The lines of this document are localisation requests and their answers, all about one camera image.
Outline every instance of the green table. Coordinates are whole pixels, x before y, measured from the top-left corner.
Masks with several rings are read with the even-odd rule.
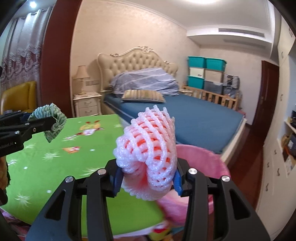
[[[26,223],[33,223],[66,176],[79,179],[105,167],[114,158],[115,140],[122,134],[117,115],[101,115],[68,119],[51,143],[43,133],[33,135],[24,150],[7,156],[11,185],[7,188],[9,201],[3,209]],[[155,202],[132,197],[123,189],[116,198],[108,198],[107,203],[113,235],[163,221]],[[85,199],[82,210],[82,235],[86,237]]]

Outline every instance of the gray curtain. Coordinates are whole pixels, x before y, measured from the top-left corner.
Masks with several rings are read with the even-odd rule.
[[[13,20],[4,48],[0,91],[28,82],[37,82],[40,103],[39,68],[41,50],[52,7],[39,9]]]

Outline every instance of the screw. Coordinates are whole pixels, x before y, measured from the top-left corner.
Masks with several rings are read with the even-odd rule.
[[[104,168],[101,168],[101,169],[98,170],[99,175],[105,175],[106,173],[107,173],[107,171]]]
[[[196,170],[195,168],[190,168],[190,169],[188,170],[188,172],[189,172],[190,174],[192,174],[192,175],[197,174],[197,170]]]
[[[68,176],[68,177],[66,177],[66,179],[65,179],[65,181],[67,182],[67,183],[70,183],[70,182],[72,182],[74,180],[74,178],[72,177],[72,176]]]
[[[230,177],[229,176],[222,176],[222,181],[229,182],[230,181]]]

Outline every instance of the gray striped blanket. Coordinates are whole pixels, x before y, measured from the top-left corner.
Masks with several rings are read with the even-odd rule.
[[[162,68],[148,68],[124,72],[111,81],[114,94],[121,96],[126,90],[154,90],[163,96],[178,95],[176,79]]]

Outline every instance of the yellow striped pillow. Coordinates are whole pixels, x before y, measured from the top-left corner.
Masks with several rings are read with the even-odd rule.
[[[123,101],[165,103],[161,93],[151,90],[126,90],[121,99]]]

